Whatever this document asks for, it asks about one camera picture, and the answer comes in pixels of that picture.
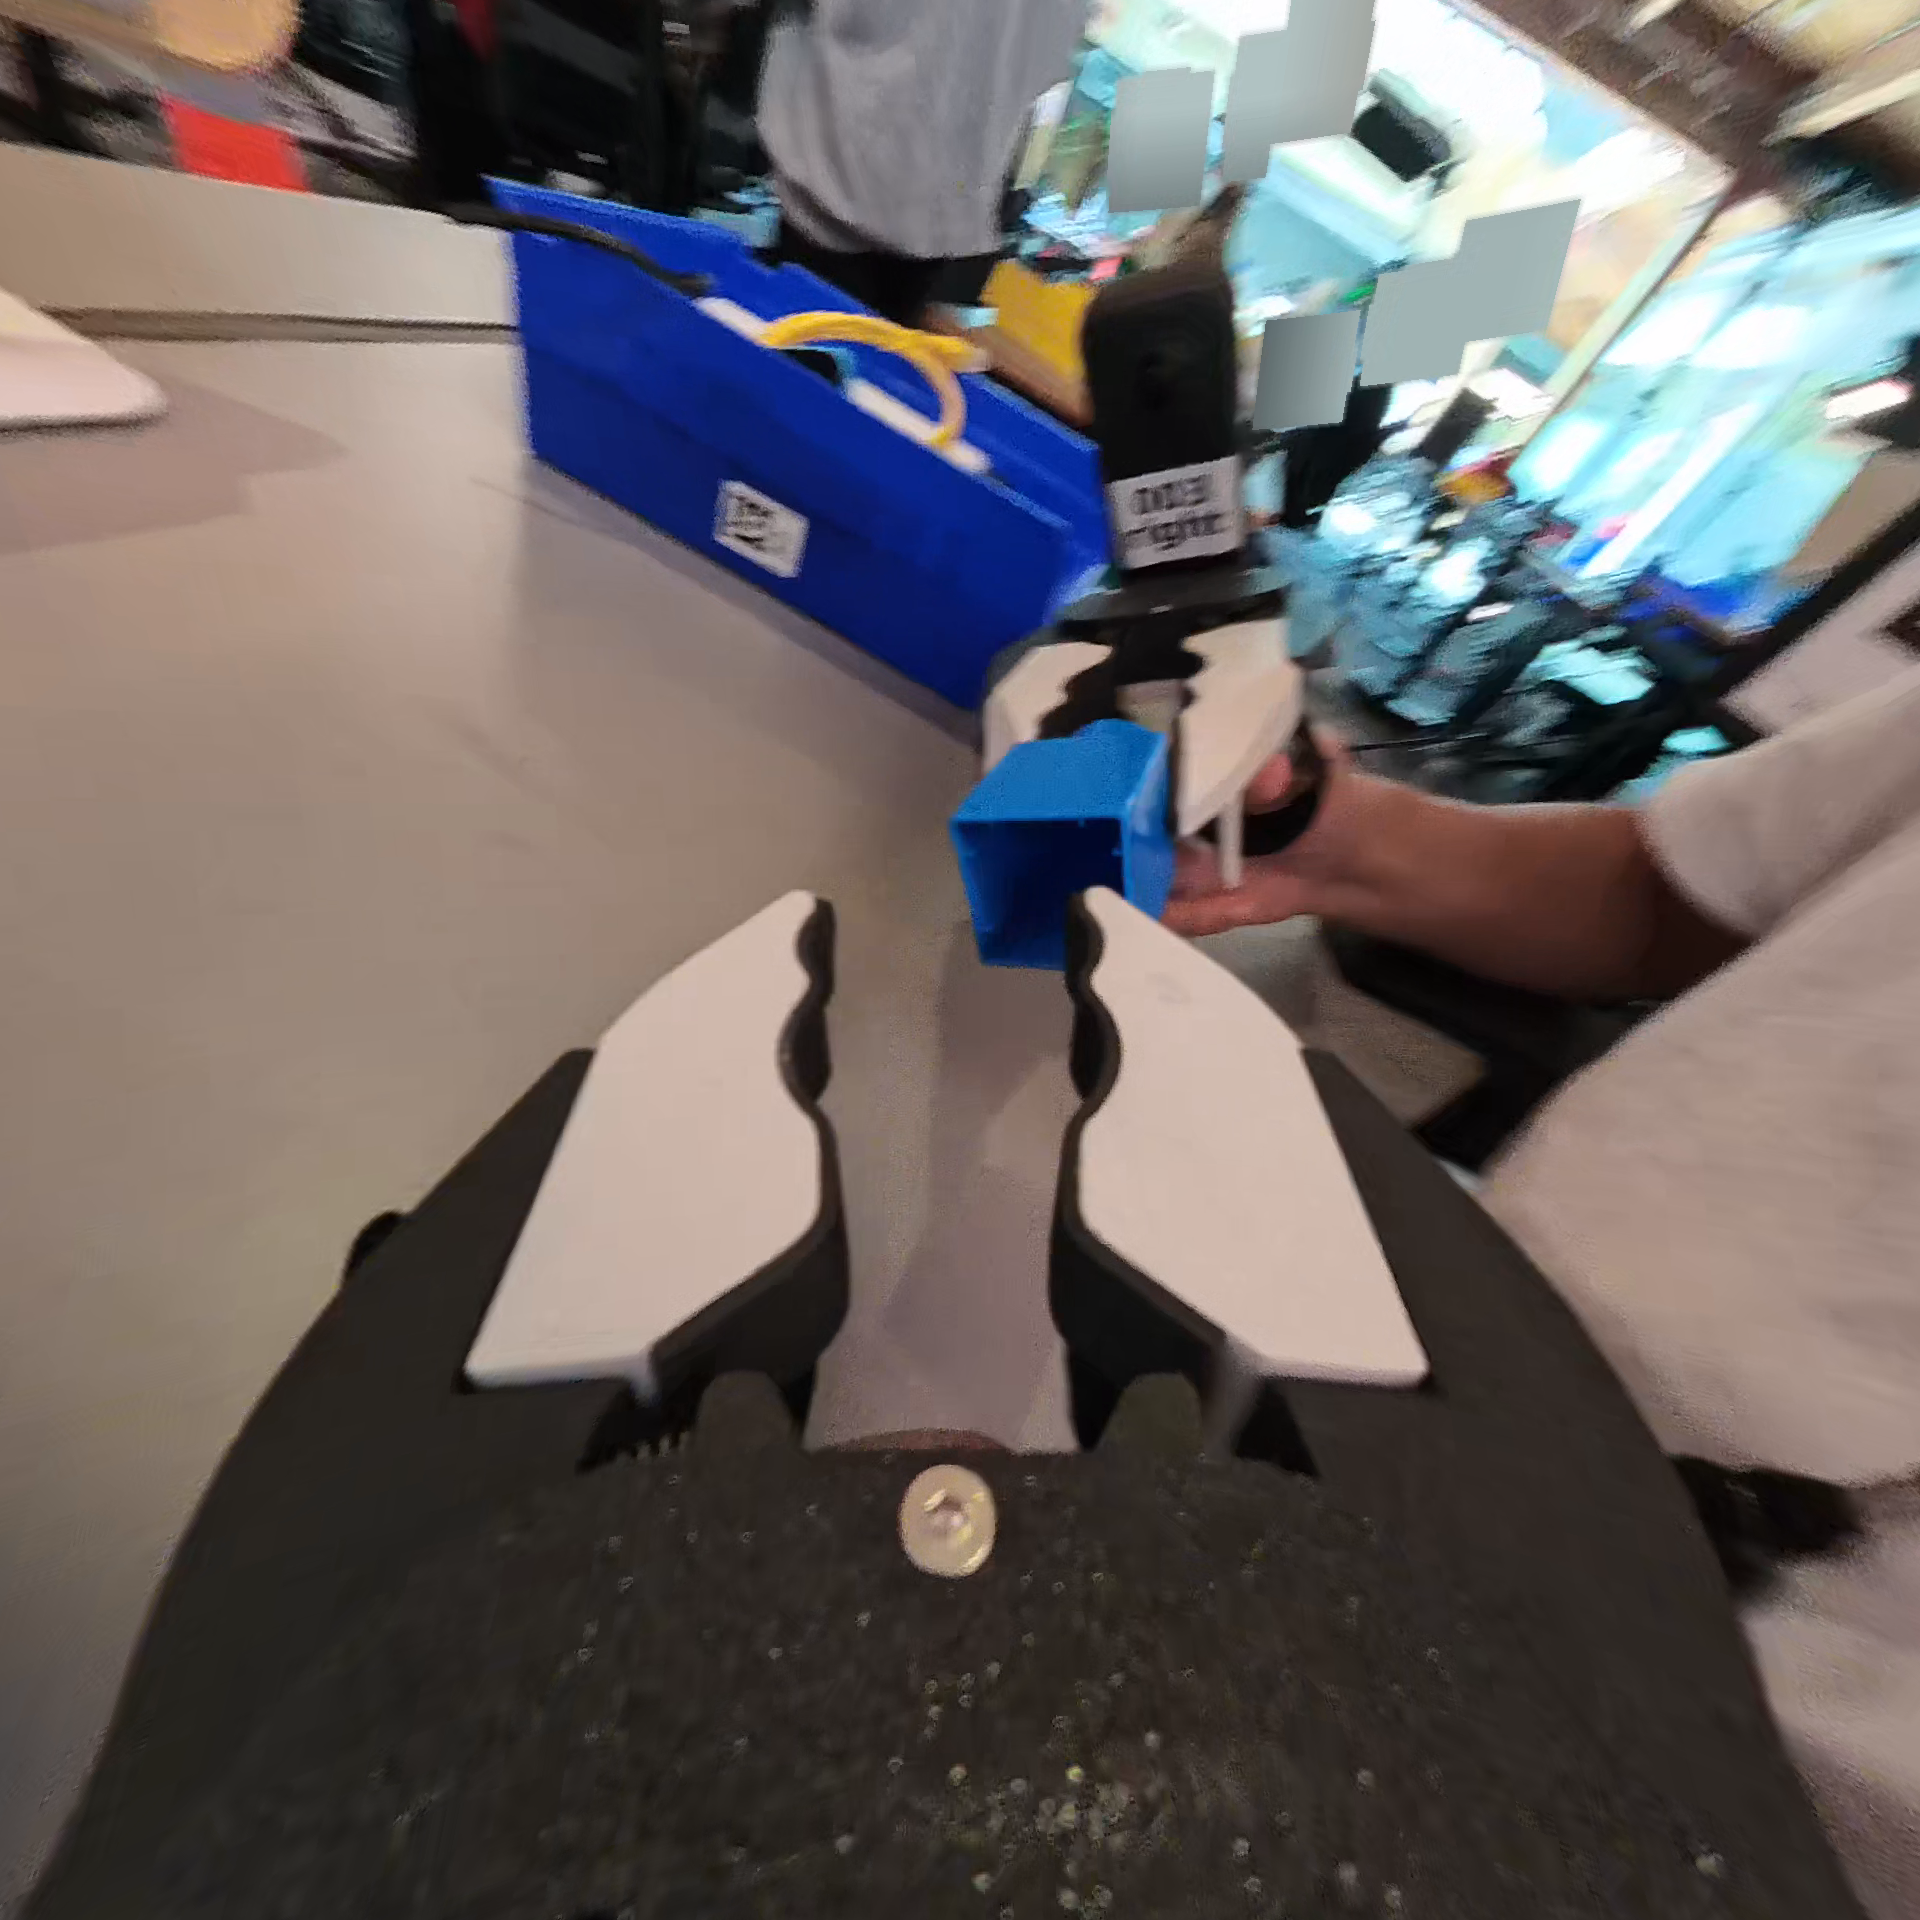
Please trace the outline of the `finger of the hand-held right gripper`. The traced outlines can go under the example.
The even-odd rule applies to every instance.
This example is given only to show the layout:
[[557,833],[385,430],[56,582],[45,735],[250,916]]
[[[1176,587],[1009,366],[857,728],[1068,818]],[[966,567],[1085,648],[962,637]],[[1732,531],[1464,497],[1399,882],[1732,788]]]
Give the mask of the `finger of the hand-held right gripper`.
[[1180,840],[1198,840],[1299,731],[1302,667],[1288,648],[1288,618],[1198,631],[1183,651],[1198,669],[1176,722],[1169,818]]
[[981,701],[981,767],[1041,735],[1071,735],[1089,722],[1126,722],[1112,642],[1082,637],[1035,637],[992,663]]

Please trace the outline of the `blue square plastic cup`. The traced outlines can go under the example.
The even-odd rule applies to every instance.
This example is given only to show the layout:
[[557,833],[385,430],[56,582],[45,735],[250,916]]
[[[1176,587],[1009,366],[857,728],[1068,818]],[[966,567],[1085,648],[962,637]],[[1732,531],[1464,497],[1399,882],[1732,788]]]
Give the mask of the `blue square plastic cup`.
[[951,818],[983,966],[1061,969],[1068,899],[1107,886],[1159,914],[1176,878],[1169,735],[1095,718],[1009,745]]

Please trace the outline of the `white bottle black cap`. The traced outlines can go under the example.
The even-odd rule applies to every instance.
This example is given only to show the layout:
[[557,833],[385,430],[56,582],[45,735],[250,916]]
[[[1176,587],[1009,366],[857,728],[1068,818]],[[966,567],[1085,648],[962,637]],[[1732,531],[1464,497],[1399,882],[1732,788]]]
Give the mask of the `white bottle black cap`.
[[889,323],[889,318],[876,318],[865,307],[861,313],[805,307],[791,318],[759,318],[722,295],[696,295],[691,302],[696,302],[696,313],[728,328],[732,337],[742,337],[767,352],[780,352],[791,362],[799,362],[805,349],[828,349],[828,352],[833,349],[879,349],[885,355],[910,366],[929,383],[936,408],[929,413],[929,408],[885,393],[861,369],[839,369],[839,362],[828,362],[828,380],[839,383],[839,393],[861,413],[889,422],[891,430],[933,448],[951,468],[962,468],[972,477],[992,472],[991,456],[966,437],[962,380],[991,369],[991,355],[977,345],[942,337],[942,332]]

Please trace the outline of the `person's white shirt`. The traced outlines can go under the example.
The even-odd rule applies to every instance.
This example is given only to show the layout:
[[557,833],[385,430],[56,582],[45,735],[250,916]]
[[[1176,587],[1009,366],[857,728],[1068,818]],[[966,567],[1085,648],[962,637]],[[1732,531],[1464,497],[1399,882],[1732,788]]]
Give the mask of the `person's white shirt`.
[[1572,1077],[1482,1188],[1664,1450],[1856,1499],[1746,1645],[1870,1917],[1920,1813],[1920,686],[1675,776],[1642,833],[1739,955]]

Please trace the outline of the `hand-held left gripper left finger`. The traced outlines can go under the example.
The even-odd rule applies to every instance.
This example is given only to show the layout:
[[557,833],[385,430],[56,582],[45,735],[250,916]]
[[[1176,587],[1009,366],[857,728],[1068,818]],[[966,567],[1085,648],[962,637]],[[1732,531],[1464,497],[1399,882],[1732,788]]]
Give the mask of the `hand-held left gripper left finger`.
[[828,1084],[833,903],[785,891],[598,1042],[462,1357],[471,1390],[618,1382],[679,1415],[765,1371],[791,1405],[853,1298]]

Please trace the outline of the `person's right hand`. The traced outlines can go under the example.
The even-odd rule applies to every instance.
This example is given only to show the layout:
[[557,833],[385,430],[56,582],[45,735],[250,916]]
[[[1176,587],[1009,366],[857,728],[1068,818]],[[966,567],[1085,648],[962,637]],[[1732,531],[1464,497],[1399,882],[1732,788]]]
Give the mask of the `person's right hand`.
[[1348,745],[1302,728],[1241,793],[1234,878],[1226,875],[1226,822],[1186,840],[1176,860],[1159,923],[1186,939],[1311,916],[1356,875],[1356,822],[1365,779]]

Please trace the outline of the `orange traffic cone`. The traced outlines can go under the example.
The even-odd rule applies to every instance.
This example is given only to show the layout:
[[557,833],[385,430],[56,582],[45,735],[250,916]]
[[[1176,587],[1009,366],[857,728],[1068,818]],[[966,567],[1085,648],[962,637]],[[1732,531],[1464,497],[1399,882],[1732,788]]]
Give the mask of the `orange traffic cone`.
[[229,184],[260,184],[278,192],[307,192],[304,151],[278,124],[236,118],[175,92],[159,92],[153,100],[175,170]]

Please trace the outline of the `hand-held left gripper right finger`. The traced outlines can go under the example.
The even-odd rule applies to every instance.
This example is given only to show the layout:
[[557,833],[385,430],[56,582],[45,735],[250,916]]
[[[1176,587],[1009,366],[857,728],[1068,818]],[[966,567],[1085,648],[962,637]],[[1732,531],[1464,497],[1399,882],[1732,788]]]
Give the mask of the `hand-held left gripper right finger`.
[[1299,1034],[1112,886],[1068,899],[1068,1117],[1045,1310],[1089,1450],[1139,1375],[1183,1375],[1234,1450],[1285,1386],[1430,1382]]

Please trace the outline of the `yellow bin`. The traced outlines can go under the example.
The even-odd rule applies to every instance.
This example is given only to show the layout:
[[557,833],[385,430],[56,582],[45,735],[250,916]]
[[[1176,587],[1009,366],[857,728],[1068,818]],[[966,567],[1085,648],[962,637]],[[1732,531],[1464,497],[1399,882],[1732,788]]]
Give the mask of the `yellow bin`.
[[1089,422],[1082,323],[1095,289],[1095,283],[1045,276],[1009,254],[992,265],[981,289],[992,313],[983,328],[992,374],[1071,426]]

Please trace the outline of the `blue bin with tag sticker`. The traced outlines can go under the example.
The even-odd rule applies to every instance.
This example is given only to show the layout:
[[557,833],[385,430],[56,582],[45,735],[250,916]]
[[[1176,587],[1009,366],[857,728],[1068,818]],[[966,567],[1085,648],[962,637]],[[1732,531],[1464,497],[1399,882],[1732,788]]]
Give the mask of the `blue bin with tag sticker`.
[[[1095,447],[966,374],[972,477],[861,413],[828,369],[696,313],[857,302],[742,234],[627,201],[488,181],[514,237],[527,437],[544,468],[807,614],[904,678],[977,706],[991,663],[1055,621],[1107,564]],[[879,349],[885,393],[936,408]]]

